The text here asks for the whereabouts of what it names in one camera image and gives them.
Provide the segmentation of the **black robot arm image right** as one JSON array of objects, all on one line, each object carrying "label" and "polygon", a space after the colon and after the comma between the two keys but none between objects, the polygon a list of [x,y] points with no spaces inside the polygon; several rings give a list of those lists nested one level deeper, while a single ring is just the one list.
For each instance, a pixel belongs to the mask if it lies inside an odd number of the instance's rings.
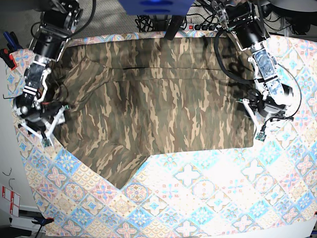
[{"label": "black robot arm image right", "polygon": [[[211,7],[219,24],[213,43],[216,59],[226,76],[248,88],[246,96],[238,99],[238,103],[254,123],[254,139],[263,142],[267,127],[282,120],[293,121],[302,103],[301,89],[283,84],[278,76],[280,64],[264,46],[270,35],[264,26],[259,1],[213,0]],[[253,79],[243,79],[225,68],[219,51],[223,33],[234,37],[240,51],[251,52],[248,62],[254,71]]]}]

